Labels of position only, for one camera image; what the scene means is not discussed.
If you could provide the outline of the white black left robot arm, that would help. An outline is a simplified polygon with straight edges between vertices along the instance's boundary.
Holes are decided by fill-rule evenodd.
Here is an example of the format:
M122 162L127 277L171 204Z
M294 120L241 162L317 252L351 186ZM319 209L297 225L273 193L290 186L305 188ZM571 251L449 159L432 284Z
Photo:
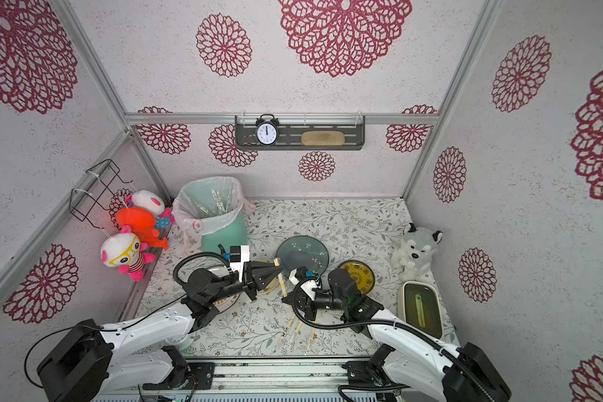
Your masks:
M182 343L219 315L217 301L241 293L255 300L281 272L280 259L253 261L249 246L187 256L173 270L182 296L143 318L103 325L88 319L62 329L65 336L36 370L35 386L49 401L91 401L134 385L193 385Z

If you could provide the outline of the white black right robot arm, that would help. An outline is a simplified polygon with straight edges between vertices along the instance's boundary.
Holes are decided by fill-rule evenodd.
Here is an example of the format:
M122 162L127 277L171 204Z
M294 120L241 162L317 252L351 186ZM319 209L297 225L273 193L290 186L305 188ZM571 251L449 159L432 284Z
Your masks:
M361 293L345 270L331 271L328 288L305 267L291 271L294 288L284 297L294 315L314 329L351 329L380 344L347 390L416 390L436 401L508 401L512 392L484 351L458 347L404 322Z

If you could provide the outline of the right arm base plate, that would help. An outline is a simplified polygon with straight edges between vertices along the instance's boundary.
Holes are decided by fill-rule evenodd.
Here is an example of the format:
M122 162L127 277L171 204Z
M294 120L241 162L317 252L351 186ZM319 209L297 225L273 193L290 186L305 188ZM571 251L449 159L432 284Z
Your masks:
M368 388L389 388L400 386L384 371L384 360L351 360L342 365L347 372L349 385Z

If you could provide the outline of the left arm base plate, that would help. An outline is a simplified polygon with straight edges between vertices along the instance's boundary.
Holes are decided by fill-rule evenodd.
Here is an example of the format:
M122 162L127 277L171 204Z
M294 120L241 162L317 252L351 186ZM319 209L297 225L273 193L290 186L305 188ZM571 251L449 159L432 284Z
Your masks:
M216 369L215 363L194 362L189 368L176 375L170 374L166 380L158 384L143 384L143 390L210 390Z

